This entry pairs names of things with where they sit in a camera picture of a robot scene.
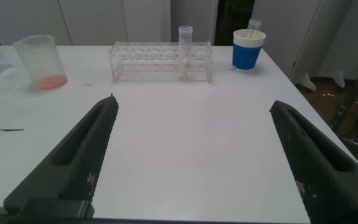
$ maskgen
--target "blue cup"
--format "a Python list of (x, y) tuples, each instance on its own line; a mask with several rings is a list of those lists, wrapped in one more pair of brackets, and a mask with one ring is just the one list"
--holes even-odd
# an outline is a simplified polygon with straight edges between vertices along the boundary
[(266, 34), (257, 30), (253, 32), (252, 37), (249, 37), (247, 29), (236, 30), (233, 33), (232, 65), (238, 70), (250, 70), (255, 67)]

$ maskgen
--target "test tube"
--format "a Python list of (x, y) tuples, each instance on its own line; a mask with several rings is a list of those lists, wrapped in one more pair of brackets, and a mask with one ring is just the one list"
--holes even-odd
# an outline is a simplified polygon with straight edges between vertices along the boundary
[(179, 59), (180, 66), (184, 70), (190, 68), (191, 43), (193, 38), (193, 28), (191, 26), (179, 27)]
[(250, 19), (248, 22), (248, 28), (247, 28), (248, 29), (247, 38), (248, 39), (254, 38), (255, 31), (259, 31), (261, 25), (262, 25), (262, 22), (260, 20)]

